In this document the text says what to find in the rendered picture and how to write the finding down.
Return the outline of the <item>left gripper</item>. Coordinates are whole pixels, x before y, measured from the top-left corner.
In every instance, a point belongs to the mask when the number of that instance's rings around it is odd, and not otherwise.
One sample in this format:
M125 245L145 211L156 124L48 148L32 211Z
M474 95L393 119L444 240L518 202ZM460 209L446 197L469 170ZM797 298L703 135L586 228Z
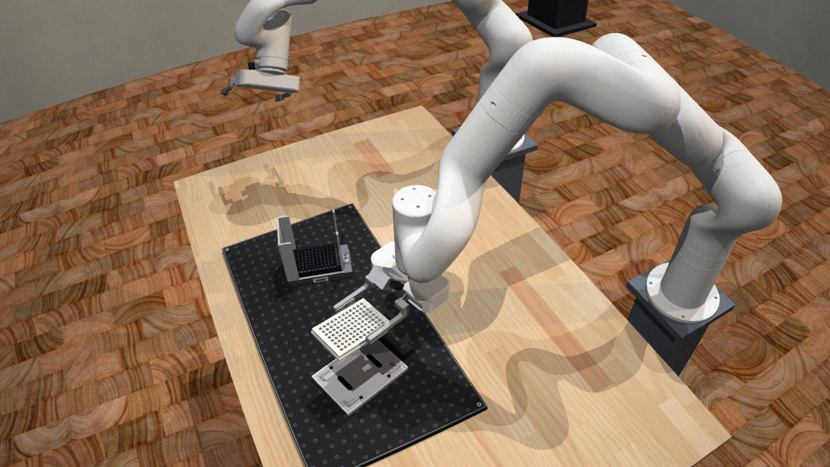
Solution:
M387 243L385 246L381 247L379 250L373 252L371 256L372 268L373 265L382 266L385 268L392 268L396 265L396 256L395 256L395 244L394 241ZM350 305L355 304L355 299L357 296L364 294L367 290L370 290L372 287L375 289L377 285L372 283L372 281L367 278L368 275L365 277L366 283L360 289L357 289L355 292L351 293L345 299L341 300L338 304L334 305L334 311L336 314L340 311L345 310ZM385 336L385 334L395 326L398 322L402 321L407 314L409 313L409 304L407 301L411 302L412 305L415 305L417 309L420 311L424 311L425 313L430 313L436 309L439 305L443 304L449 298L449 287L450 281L444 275L440 275L440 277L430 281L429 283L416 283L410 279L406 283L402 291L395 291L394 294L398 297L398 299L394 302L395 307L397 307L400 312L396 317L392 317L387 323L382 323L381 326L378 326L375 330L367 334L366 342L373 344L376 342L377 339ZM407 296L408 295L408 296ZM413 300L414 299L414 300ZM416 300L416 301L415 301ZM423 304L423 305L422 305Z

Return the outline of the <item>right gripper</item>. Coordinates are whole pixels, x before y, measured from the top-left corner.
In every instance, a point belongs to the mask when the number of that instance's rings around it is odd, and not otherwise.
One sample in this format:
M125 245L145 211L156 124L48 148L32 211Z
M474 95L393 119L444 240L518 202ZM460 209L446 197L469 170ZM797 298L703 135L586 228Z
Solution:
M229 78L228 87L220 89L220 94L225 97L229 95L232 84L236 88L284 92L276 95L275 102L278 102L284 100L285 97L290 97L291 93L299 92L300 77L289 76L282 70L274 69L239 70L236 72L236 78Z

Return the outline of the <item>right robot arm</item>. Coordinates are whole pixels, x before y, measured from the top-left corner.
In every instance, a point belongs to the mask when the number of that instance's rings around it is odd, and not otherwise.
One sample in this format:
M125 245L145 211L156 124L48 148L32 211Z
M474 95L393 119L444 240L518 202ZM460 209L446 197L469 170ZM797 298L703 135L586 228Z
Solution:
M236 24L234 36L239 43L257 49L257 59L247 65L249 70L287 70L292 13L282 8L316 1L251 0L247 4ZM452 1L488 45L490 58L481 66L479 75L479 102L516 51L533 41L532 35L527 25L502 0Z

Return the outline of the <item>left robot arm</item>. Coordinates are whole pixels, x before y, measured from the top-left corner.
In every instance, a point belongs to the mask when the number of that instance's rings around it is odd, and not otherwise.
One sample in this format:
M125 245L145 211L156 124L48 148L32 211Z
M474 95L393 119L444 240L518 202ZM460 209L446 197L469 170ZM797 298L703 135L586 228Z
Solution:
M720 303L714 284L738 237L776 221L781 190L737 137L619 33L593 45L551 36L516 51L442 153L438 192L413 184L392 197L396 265L373 264L368 278L382 290L402 291L401 281L440 277L473 235L488 178L554 101L617 129L650 134L717 203L691 212L670 262L646 281L663 315L683 323L713 317Z

